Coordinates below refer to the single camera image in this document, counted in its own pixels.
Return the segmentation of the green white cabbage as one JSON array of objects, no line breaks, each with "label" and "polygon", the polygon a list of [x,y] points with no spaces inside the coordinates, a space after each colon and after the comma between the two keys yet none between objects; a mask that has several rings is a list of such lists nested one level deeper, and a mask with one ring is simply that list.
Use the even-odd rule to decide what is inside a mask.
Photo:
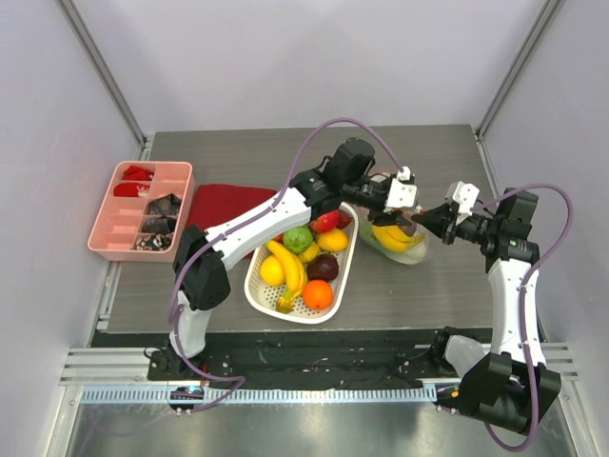
[{"label": "green white cabbage", "polygon": [[365,221],[359,228],[359,235],[362,240],[371,246],[373,249],[380,252],[390,260],[403,265],[417,265],[424,260],[428,252],[429,237],[424,229],[417,229],[415,235],[422,234],[425,239],[424,242],[415,246],[414,248],[408,249],[405,252],[393,252],[384,248],[379,241],[374,237],[372,233],[372,224],[369,221]]}]

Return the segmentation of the yellow banana bunch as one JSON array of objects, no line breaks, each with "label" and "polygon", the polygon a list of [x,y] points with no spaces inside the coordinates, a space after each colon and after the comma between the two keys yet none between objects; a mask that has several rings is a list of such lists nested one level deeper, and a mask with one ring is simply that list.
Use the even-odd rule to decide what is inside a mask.
[{"label": "yellow banana bunch", "polygon": [[384,248],[393,252],[405,252],[423,243],[425,239],[422,234],[409,237],[398,226],[372,226],[372,233]]}]

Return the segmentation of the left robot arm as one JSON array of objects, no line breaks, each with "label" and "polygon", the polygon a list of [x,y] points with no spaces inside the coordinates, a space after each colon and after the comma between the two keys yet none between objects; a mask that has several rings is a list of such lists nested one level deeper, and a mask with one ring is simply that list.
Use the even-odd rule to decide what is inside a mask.
[{"label": "left robot arm", "polygon": [[184,230],[175,271],[168,320],[175,350],[170,369],[181,379],[195,378],[203,366],[211,311],[231,291],[228,272],[247,254],[275,236],[304,226],[348,203],[368,209],[379,225],[402,224],[403,209],[416,207],[418,191],[410,169],[400,167],[373,177],[375,150],[366,141],[349,138],[313,169],[297,173],[284,189],[254,209],[218,226]]}]

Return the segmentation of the dark purple fig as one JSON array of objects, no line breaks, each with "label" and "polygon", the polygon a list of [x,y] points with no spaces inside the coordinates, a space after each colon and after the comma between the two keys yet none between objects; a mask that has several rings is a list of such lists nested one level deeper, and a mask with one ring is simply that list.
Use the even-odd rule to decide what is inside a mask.
[{"label": "dark purple fig", "polygon": [[410,223],[408,225],[399,225],[399,229],[407,236],[413,237],[417,232],[417,224]]}]

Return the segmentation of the clear zip top bag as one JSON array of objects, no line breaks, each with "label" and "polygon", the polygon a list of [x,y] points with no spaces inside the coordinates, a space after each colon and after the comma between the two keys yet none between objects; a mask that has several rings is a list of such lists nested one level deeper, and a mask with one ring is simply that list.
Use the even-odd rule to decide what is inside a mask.
[{"label": "clear zip top bag", "polygon": [[388,190],[388,197],[384,198],[388,203],[381,212],[356,206],[360,237],[394,262],[419,264],[427,254],[429,240],[427,232],[411,220],[413,214],[422,211],[414,176],[407,181],[404,172],[380,172],[372,175],[371,180]]}]

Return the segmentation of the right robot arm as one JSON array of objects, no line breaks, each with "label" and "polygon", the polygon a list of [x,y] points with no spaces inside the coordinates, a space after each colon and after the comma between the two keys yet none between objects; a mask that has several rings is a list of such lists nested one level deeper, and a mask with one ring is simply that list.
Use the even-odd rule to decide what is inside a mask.
[{"label": "right robot arm", "polygon": [[445,202],[414,216],[445,244],[456,240],[480,247],[492,290],[493,330],[489,349],[469,332],[446,327],[434,339],[429,362],[435,372],[456,372],[461,382],[441,393],[437,406],[525,437],[533,435],[560,392],[560,375],[548,368],[541,350],[536,285],[540,248],[529,241],[539,198],[506,189],[493,215],[475,213],[479,195],[457,182]]}]

